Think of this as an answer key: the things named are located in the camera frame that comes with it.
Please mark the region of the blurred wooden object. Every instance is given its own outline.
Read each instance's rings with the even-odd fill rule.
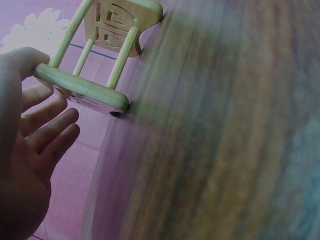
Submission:
[[[127,59],[140,54],[140,34],[156,25],[162,16],[163,8],[157,0],[83,0],[65,31],[56,55],[48,67],[37,67],[34,75],[61,97],[116,117],[129,107],[129,99],[115,91]],[[55,71],[53,68],[59,68],[84,18],[87,42],[73,71],[74,76]],[[119,53],[106,86],[78,77],[93,45]]]
[[[319,1],[161,4],[80,239],[320,239]]]

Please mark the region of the wood grain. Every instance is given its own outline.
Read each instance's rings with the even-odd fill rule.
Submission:
[[[161,4],[81,239],[320,239],[319,1]]]

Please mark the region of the pink floor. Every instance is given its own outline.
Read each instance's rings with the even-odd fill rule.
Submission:
[[[20,0],[18,2],[1,0],[0,40],[10,33],[14,24],[23,25],[29,14],[38,16],[46,8],[60,10],[59,19],[71,19],[80,2],[81,0]],[[80,26],[72,44],[82,47],[85,45],[83,25]],[[98,47],[94,47],[93,50],[113,58],[117,56]],[[70,46],[60,68],[72,72],[81,51],[76,46]],[[107,56],[90,53],[81,76],[105,84],[115,61]],[[28,87],[35,83],[37,80],[31,77],[23,82],[23,86]],[[34,237],[30,239],[75,240],[78,238],[93,170],[110,117],[78,105],[69,103],[69,106],[79,110],[78,124],[81,133],[55,169],[52,176],[52,198],[47,216]]]

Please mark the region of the hand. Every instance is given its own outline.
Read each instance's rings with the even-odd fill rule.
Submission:
[[[60,97],[22,115],[52,95],[41,83],[24,90],[21,84],[48,62],[32,48],[0,55],[0,239],[27,239],[36,231],[48,211],[55,166],[80,133],[77,110],[57,117],[67,107]]]

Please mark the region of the chair leg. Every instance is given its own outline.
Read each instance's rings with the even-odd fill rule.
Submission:
[[[106,83],[106,87],[115,90],[121,76],[121,73],[125,67],[127,59],[129,57],[131,48],[135,44],[137,37],[139,35],[139,28],[133,26],[130,28],[124,43],[121,47],[118,57],[114,63],[109,79]]]
[[[82,51],[82,53],[81,53],[81,55],[79,57],[79,60],[76,63],[75,68],[73,70],[73,73],[72,73],[73,75],[75,75],[75,76],[79,76],[80,75],[80,73],[82,71],[82,68],[84,67],[84,65],[86,63],[86,60],[88,58],[88,55],[89,55],[90,50],[93,47],[94,43],[95,43],[95,41],[92,40],[92,39],[89,39],[86,42],[86,44],[85,44],[85,46],[83,48],[83,51]]]
[[[93,4],[94,0],[83,0],[80,4],[79,8],[76,10],[75,14],[73,15],[66,31],[62,42],[58,48],[56,55],[50,60],[49,66],[54,68],[59,68],[63,57],[66,54],[67,48],[71,43],[72,38],[74,37],[77,29],[79,28],[80,23],[85,18],[88,10],[90,9],[91,5]]]

